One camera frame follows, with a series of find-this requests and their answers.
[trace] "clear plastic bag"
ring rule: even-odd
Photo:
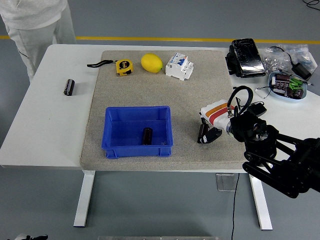
[[[310,73],[313,73],[317,67],[310,57],[306,44],[277,44],[275,47],[262,49],[261,54],[263,66],[268,75],[279,69],[293,73],[291,60],[293,64],[301,63]]]
[[[280,44],[279,47],[290,54],[294,64],[301,63],[310,73],[316,69],[307,44]]]
[[[267,75],[279,69],[289,71],[292,66],[288,54],[274,47],[262,50],[262,62]]]

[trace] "red stripe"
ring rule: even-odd
[[[221,116],[222,114],[225,114],[226,112],[228,111],[228,109],[226,107],[220,109],[219,111],[216,111],[214,114],[212,114],[210,117],[209,117],[209,122],[214,125],[214,120]]]

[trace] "table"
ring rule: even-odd
[[[87,64],[101,60],[103,51],[111,50],[219,50],[227,54],[227,48],[162,47],[121,45],[52,45],[36,72],[21,103],[11,128],[0,149],[0,165],[3,167],[38,167],[81,170],[80,156],[90,112],[98,69]],[[76,80],[77,92],[72,97],[61,98],[62,86],[67,79]],[[266,85],[266,79],[236,78],[231,76],[232,86],[246,85],[253,90]],[[253,101],[261,99],[255,94]],[[263,100],[267,112],[263,119],[275,126],[280,133],[305,139],[317,138],[320,130],[314,128],[320,117],[320,97],[308,92],[304,100],[291,103],[267,97]],[[286,159],[279,152],[277,159]],[[95,171],[84,170],[74,226],[84,227],[90,202]],[[243,169],[206,169],[183,172],[245,173]],[[271,230],[272,225],[262,183],[250,176],[260,227]]]

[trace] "black adapter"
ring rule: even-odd
[[[267,111],[267,109],[264,107],[264,105],[261,102],[258,102],[248,106],[247,111],[257,117],[260,117],[262,114],[264,114]]]
[[[307,80],[311,77],[311,73],[300,63],[292,64],[292,71],[303,78],[304,80]]]

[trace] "gray felt mat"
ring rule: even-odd
[[[223,132],[210,144],[198,144],[202,107],[220,99],[228,100],[231,81],[220,51],[182,51],[193,63],[188,80],[166,76],[165,66],[175,51],[152,51],[163,62],[158,73],[145,71],[141,57],[147,51],[105,51],[102,60],[130,59],[133,73],[116,75],[116,65],[99,69],[88,119],[80,164],[96,171],[173,171],[242,169],[245,146]],[[138,156],[106,158],[101,149],[107,107],[169,106],[174,145],[170,157]]]

